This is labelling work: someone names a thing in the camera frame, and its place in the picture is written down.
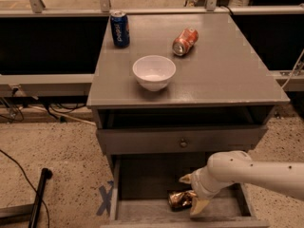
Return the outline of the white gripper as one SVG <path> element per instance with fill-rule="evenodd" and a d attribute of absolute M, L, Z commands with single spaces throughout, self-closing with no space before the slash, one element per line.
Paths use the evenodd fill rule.
<path fill-rule="evenodd" d="M 209 204 L 210 199 L 214 197 L 221 189 L 227 186 L 226 182 L 216 180 L 210 173 L 207 166 L 204 166 L 190 174 L 179 178 L 179 182 L 190 184 L 192 189 L 198 195 L 193 197 L 190 208 L 190 216 L 198 216 L 202 210 Z"/>

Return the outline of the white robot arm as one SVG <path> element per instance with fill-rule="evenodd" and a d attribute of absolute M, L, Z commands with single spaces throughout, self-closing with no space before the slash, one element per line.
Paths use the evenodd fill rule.
<path fill-rule="evenodd" d="M 304 163 L 253 161 L 243 151 L 212 154 L 206 165 L 186 174 L 179 182 L 195 193 L 190 216 L 197 218 L 221 189 L 235 183 L 250 183 L 279 194 L 304 200 Z"/>

